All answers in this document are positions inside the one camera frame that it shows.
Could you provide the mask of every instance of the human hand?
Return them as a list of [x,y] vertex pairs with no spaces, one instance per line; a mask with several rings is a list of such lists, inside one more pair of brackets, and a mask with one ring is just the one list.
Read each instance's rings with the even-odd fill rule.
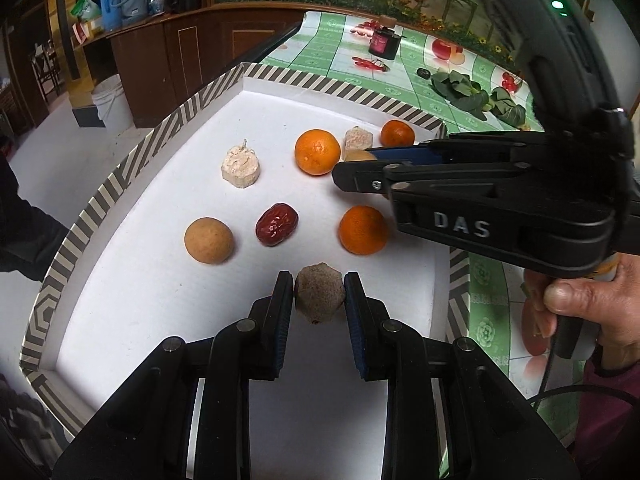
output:
[[524,280],[543,337],[556,332],[558,315],[581,317],[602,326],[602,368],[625,368],[640,360],[640,256],[620,254],[612,282],[554,280],[532,270],[525,270]]

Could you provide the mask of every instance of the metal screw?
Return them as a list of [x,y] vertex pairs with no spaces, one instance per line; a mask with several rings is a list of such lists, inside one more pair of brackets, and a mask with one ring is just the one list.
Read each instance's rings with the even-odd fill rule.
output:
[[403,189],[407,189],[409,186],[410,184],[408,182],[396,182],[395,184],[391,185],[391,189],[400,191]]
[[253,319],[241,319],[236,323],[238,332],[251,332],[255,328],[255,321]]
[[387,332],[400,332],[402,323],[395,319],[385,319],[382,322],[382,328],[384,328]]
[[175,335],[162,341],[162,350],[165,352],[174,352],[180,348],[180,346],[182,346],[182,339]]
[[456,345],[465,352],[471,352],[476,349],[476,342],[470,337],[461,337],[456,341]]

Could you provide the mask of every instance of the black cable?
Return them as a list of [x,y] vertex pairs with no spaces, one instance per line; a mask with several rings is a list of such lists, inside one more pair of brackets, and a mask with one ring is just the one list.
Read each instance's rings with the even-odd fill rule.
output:
[[[551,368],[554,365],[554,360],[556,357],[556,341],[557,340],[558,340],[557,337],[551,338],[551,348],[549,349],[549,358],[546,360],[545,373],[542,375],[542,382],[540,383],[538,394],[535,397],[532,397],[532,399],[537,399],[538,397],[542,396],[546,391],[546,385],[549,382],[549,377],[551,377]],[[544,398],[545,397],[540,397],[540,400],[536,400],[534,402],[533,409],[535,411],[538,410],[538,408],[540,407],[540,402]]]
[[615,397],[619,400],[624,400],[632,406],[635,406],[638,402],[638,398],[631,395],[630,393],[624,392],[622,390],[617,390],[615,388],[608,388],[606,386],[596,386],[596,384],[572,384],[571,386],[554,388],[553,390],[549,390],[548,392],[540,392],[536,396],[527,399],[527,402],[535,402],[537,405],[540,405],[540,402],[542,402],[542,400],[548,399],[549,397],[555,397],[562,394],[571,394],[574,392],[601,394],[609,397]]

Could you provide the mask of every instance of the green and white tablecloth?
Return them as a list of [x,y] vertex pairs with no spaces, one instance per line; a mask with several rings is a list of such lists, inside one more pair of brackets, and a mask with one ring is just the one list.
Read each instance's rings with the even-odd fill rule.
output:
[[[436,38],[396,27],[402,34],[395,60],[382,60],[388,72],[355,65],[353,57],[375,60],[368,51],[369,38],[352,30],[363,18],[330,12],[308,12],[300,31],[271,52],[262,63],[303,70],[343,80],[419,107],[446,122],[451,132],[509,131],[493,116],[480,121],[437,94],[430,81],[417,75],[419,68],[457,70],[469,74],[489,93],[500,86],[505,70],[473,52],[463,50],[458,64],[439,59],[431,46]],[[527,111],[532,130],[542,131],[532,111],[532,95],[523,82],[512,94]],[[475,339],[525,397],[538,392],[548,355],[548,341],[534,336],[532,314],[524,308],[523,269],[466,251],[450,249],[450,293],[446,339],[462,335]],[[557,360],[549,388],[582,378],[583,363]],[[577,421],[577,397],[545,401],[540,413],[556,435],[570,441]]]

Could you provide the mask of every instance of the white tray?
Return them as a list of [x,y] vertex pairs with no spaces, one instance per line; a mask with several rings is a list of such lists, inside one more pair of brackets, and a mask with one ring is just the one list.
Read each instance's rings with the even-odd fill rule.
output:
[[[240,69],[251,73],[255,66]],[[336,234],[343,213],[351,205],[368,204],[391,224],[388,201],[340,192],[330,175],[308,176],[292,156],[305,130],[323,128],[342,140],[355,125],[377,134],[392,117],[348,98],[238,71],[221,82],[217,92],[229,88],[210,105],[204,98],[210,96],[201,92],[183,105],[182,118],[172,115],[132,151],[106,186],[108,194],[118,187],[126,192],[99,225],[94,200],[93,212],[83,212],[73,230],[76,237],[66,241],[45,280],[22,366],[72,434],[162,339],[178,335],[190,342],[215,335],[245,317],[254,300],[268,296],[280,270],[295,276],[319,262],[343,274],[355,270],[367,295],[384,301],[391,317],[425,336],[444,337],[444,324],[432,330],[431,321],[434,304],[443,320],[446,311],[447,248],[393,230],[383,251],[369,257],[349,254]],[[185,119],[189,122],[166,142]],[[439,126],[435,131],[415,126],[417,140],[433,138]],[[256,184],[236,189],[222,180],[220,163],[243,139],[260,158],[262,171]],[[99,192],[104,199],[104,190]],[[293,206],[300,222],[289,240],[266,248],[255,237],[255,222],[276,202]],[[219,218],[234,232],[236,251],[223,265],[197,263],[184,249],[185,229],[202,216]],[[88,238],[87,227],[90,243],[84,242],[74,264],[69,242]],[[61,262],[73,272],[65,276]],[[47,331],[35,358],[33,337],[42,333],[39,328]],[[254,476],[375,478],[382,467],[385,419],[386,384],[360,379],[344,313],[318,326],[293,313],[280,378],[250,387]]]

